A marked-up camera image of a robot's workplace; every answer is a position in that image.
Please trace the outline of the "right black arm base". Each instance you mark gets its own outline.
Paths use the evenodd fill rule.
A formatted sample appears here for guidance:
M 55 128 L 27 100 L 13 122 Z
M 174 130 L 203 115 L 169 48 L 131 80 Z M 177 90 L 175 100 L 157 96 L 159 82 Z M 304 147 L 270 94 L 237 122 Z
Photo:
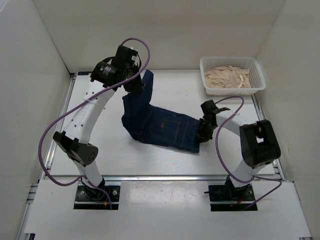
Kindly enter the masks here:
M 209 196 L 211 212 L 258 211 L 252 185 L 234 187 L 229 176 L 223 185 L 209 185 L 204 194 Z

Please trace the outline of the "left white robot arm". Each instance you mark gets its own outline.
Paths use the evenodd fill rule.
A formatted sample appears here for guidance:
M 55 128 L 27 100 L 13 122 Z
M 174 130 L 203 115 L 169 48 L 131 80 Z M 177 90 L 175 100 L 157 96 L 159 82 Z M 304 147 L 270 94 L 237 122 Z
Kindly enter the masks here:
M 90 75 L 83 103 L 75 109 L 67 126 L 53 135 L 53 140 L 76 165 L 93 200 L 103 198 L 105 181 L 95 162 L 99 150 L 90 143 L 92 131 L 117 88 L 126 86 L 128 92 L 142 89 L 140 70 L 141 62 L 134 58 L 124 61 L 109 57 L 99 62 Z

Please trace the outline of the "dark blue denim trousers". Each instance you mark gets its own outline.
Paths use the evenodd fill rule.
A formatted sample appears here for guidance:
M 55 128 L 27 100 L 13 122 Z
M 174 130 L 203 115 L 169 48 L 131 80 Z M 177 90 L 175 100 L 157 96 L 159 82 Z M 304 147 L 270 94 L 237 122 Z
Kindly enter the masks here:
M 130 136 L 143 144 L 198 153 L 200 143 L 196 135 L 200 121 L 150 104 L 154 83 L 150 70 L 144 73 L 142 83 L 145 85 L 143 90 L 122 97 L 124 114 L 121 121 Z

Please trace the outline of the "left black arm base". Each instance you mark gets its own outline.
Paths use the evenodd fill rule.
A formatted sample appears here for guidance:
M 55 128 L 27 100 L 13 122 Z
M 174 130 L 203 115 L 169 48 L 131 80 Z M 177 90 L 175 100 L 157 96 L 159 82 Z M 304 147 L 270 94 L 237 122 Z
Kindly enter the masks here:
M 121 185 L 112 183 L 103 188 L 109 195 L 109 198 L 104 192 L 85 185 L 81 179 L 75 193 L 73 208 L 75 210 L 113 210 L 119 209 Z

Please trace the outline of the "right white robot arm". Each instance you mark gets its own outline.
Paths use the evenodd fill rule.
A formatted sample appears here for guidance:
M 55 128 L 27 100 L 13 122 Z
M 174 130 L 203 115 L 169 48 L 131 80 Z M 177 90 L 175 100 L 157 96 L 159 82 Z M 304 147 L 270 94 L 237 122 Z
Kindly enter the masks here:
M 219 134 L 226 129 L 240 139 L 241 161 L 234 171 L 225 164 L 219 149 Z M 217 157 L 228 173 L 225 180 L 224 193 L 230 200 L 238 199 L 243 188 L 249 185 L 261 169 L 281 156 L 281 150 L 273 126 L 268 120 L 251 120 L 231 110 L 213 110 L 199 119 L 199 129 L 196 140 L 207 142 L 215 135 L 215 150 Z

